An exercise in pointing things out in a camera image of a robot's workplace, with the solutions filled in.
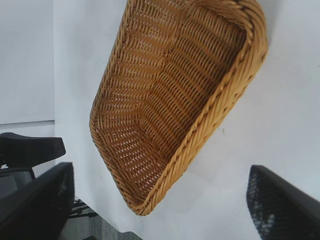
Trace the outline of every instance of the woven basket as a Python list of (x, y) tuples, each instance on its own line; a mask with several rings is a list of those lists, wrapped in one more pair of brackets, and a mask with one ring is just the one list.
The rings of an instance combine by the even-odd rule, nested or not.
[(266, 36), (254, 0), (128, 0), (90, 131), (137, 215), (164, 198), (244, 93)]

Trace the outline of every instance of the black armrest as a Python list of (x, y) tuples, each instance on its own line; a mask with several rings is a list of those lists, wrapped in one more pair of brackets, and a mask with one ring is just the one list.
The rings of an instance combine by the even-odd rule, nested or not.
[(61, 137), (29, 137), (12, 132), (0, 134), (0, 165), (32, 168), (66, 154)]

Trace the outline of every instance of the white surface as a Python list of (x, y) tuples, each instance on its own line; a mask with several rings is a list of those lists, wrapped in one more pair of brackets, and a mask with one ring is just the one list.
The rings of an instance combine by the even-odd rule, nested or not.
[[(54, 137), (55, 124), (54, 121), (28, 122), (16, 124), (0, 124), (1, 133), (15, 133), (28, 137)], [(35, 177), (43, 174), (56, 165), (56, 160), (51, 160), (33, 167)]]
[(0, 0), (0, 124), (54, 119), (53, 0)]
[(123, 201), (94, 146), (89, 113), (125, 0), (56, 0), (56, 134), (75, 170), (75, 194), (118, 230), (144, 240), (259, 239), (246, 205), (252, 164), (320, 200), (320, 1), (261, 0), (269, 55), (187, 172), (148, 216)]

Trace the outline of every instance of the white wall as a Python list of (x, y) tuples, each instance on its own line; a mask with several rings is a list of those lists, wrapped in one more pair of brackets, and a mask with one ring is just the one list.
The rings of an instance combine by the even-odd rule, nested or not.
[(0, 124), (53, 119), (53, 0), (0, 0)]

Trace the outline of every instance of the tan wicker basket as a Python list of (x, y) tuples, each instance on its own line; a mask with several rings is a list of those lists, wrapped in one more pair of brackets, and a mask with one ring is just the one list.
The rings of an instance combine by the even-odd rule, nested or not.
[(90, 131), (137, 215), (186, 171), (267, 50), (255, 0), (128, 0)]

